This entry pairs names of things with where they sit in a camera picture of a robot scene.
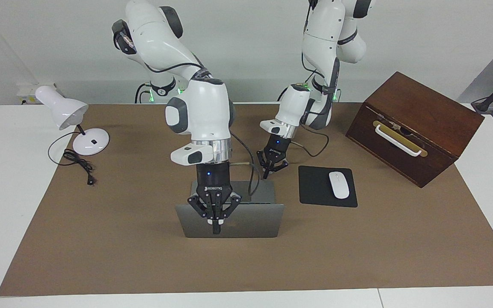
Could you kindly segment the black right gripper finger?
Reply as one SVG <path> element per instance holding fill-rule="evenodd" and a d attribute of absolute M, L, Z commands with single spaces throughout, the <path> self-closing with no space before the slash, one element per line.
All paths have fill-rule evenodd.
<path fill-rule="evenodd" d="M 216 201 L 216 234 L 221 233 L 221 225 L 224 223 L 225 219 L 229 218 L 233 211 L 239 206 L 241 202 L 241 196 L 235 192 L 232 192 L 229 200 L 230 204 L 227 207 L 225 203 L 221 201 L 221 194 L 217 193 L 217 201 Z"/>
<path fill-rule="evenodd" d="M 217 235 L 217 213 L 214 211 L 214 207 L 203 203 L 197 193 L 190 195 L 188 203 L 202 218 L 208 219 L 208 222 L 211 222 L 212 234 Z"/>

